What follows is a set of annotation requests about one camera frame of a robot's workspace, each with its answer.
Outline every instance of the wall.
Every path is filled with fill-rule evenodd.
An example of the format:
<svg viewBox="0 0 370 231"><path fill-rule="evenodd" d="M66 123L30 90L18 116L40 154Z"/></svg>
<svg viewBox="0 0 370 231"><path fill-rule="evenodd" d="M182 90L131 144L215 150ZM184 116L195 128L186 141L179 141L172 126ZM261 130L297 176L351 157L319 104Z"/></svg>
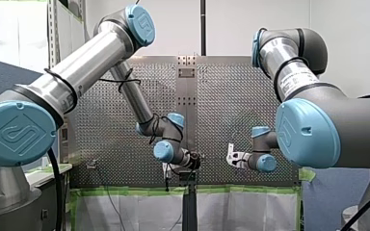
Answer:
<svg viewBox="0 0 370 231"><path fill-rule="evenodd" d="M206 53L251 56L260 28L309 27L309 6L309 0L206 0Z"/></svg>
<svg viewBox="0 0 370 231"><path fill-rule="evenodd" d="M90 37L95 24L107 14L133 4L134 0L86 0L86 27ZM156 28L156 40L136 55L194 55L199 51L199 0L143 0Z"/></svg>
<svg viewBox="0 0 370 231"><path fill-rule="evenodd" d="M45 2L0 1L0 62L42 72L48 67Z"/></svg>

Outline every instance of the gray joint cover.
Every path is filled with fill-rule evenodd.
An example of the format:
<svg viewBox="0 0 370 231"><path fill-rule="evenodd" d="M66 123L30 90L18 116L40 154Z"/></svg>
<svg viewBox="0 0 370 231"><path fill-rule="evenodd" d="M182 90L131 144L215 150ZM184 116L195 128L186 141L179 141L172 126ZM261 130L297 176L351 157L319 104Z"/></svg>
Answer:
<svg viewBox="0 0 370 231"><path fill-rule="evenodd" d="M150 137L153 135L153 126L157 123L157 119L159 119L158 127L156 127L155 135L157 137L162 138L170 138L175 139L178 141L182 141L181 134L178 132L176 127L170 123L169 121L163 120L158 116L155 116L150 122L140 124L141 132L144 136ZM171 164L179 165L184 157L184 153L182 151L182 148L180 147L181 143L178 141L168 141L173 148L173 159L171 161Z"/></svg>
<svg viewBox="0 0 370 231"><path fill-rule="evenodd" d="M278 148L278 135L276 132L269 132L253 138L254 152L270 152L270 149Z"/></svg>

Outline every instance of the light blue joint cap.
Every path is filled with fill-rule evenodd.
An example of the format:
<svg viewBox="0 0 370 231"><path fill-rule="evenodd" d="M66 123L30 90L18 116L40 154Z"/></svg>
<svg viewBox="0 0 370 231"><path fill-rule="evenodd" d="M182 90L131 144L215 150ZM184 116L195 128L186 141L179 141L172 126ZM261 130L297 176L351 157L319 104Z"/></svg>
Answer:
<svg viewBox="0 0 370 231"><path fill-rule="evenodd" d="M251 137L256 138L270 133L270 128L268 126L261 127L252 127L251 128Z"/></svg>
<svg viewBox="0 0 370 231"><path fill-rule="evenodd" d="M139 123L135 124L135 131L140 134L141 136L144 136L143 129L141 129L141 126Z"/></svg>
<svg viewBox="0 0 370 231"><path fill-rule="evenodd" d="M170 113L168 114L167 118L169 118L172 122L174 122L176 125L179 125L180 127L184 127L184 115L177 114L177 113Z"/></svg>
<svg viewBox="0 0 370 231"><path fill-rule="evenodd" d="M168 141L159 141L154 146L154 156L159 161L169 163L173 159L173 147Z"/></svg>
<svg viewBox="0 0 370 231"><path fill-rule="evenodd" d="M41 106L24 101L0 103L0 167L36 161L55 138L55 121Z"/></svg>
<svg viewBox="0 0 370 231"><path fill-rule="evenodd" d="M276 170L278 162L276 158L270 154L264 154L257 160L257 170L262 172L273 172Z"/></svg>
<svg viewBox="0 0 370 231"><path fill-rule="evenodd" d="M277 142L283 155L302 167L333 167L341 153L338 132L329 116L304 99L282 103L276 114Z"/></svg>
<svg viewBox="0 0 370 231"><path fill-rule="evenodd" d="M155 26L148 11L139 5L125 8L128 28L142 46L149 46L155 40Z"/></svg>

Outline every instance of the end effector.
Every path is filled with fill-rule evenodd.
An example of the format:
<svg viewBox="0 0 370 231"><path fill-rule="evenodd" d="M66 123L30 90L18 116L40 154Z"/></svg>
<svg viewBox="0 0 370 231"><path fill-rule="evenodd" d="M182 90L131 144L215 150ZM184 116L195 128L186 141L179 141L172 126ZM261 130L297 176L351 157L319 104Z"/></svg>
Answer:
<svg viewBox="0 0 370 231"><path fill-rule="evenodd" d="M260 30L252 63L274 81L277 143L283 155L303 167L370 168L370 95L347 97L321 82L327 47L307 29Z"/></svg>
<svg viewBox="0 0 370 231"><path fill-rule="evenodd" d="M251 129L253 152L233 151L234 143L227 147L227 163L233 167L248 168L260 172L273 172L277 168L277 160L270 154L271 149L278 148L276 133L269 127L253 127Z"/></svg>

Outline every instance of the pegboard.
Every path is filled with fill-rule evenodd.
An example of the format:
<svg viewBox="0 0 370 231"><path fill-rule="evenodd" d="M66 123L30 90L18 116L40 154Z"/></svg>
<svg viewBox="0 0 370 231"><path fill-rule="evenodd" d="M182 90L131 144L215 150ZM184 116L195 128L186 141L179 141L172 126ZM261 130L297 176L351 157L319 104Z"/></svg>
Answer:
<svg viewBox="0 0 370 231"><path fill-rule="evenodd" d="M272 81L251 67L251 58L196 57L196 63L188 66L196 75L185 79L180 77L184 68L178 62L181 58L141 57L129 62L142 80L154 113L185 115L185 138L189 143L184 141L182 145L194 147L205 157L198 182L263 186L297 183L297 169L278 151L274 152L278 162L274 173L236 169L226 163L232 136L236 150L251 151L248 138L252 126L274 126L278 103ZM103 78L112 77L107 73ZM73 133L69 135L69 155L75 164L71 186L165 186L162 165L152 154L153 146L148 144L149 138L135 132L135 124L117 85L98 82L86 92L69 122L69 132ZM97 160L96 169L88 167L92 160ZM177 185L177 179L171 184Z"/></svg>
<svg viewBox="0 0 370 231"><path fill-rule="evenodd" d="M235 151L252 152L251 128L275 126L279 105L273 82L260 69L251 67L248 57L198 57L198 153L205 156L200 181L203 184L246 184L291 186L298 182L298 170L280 151L277 170L260 173L229 167L227 145Z"/></svg>

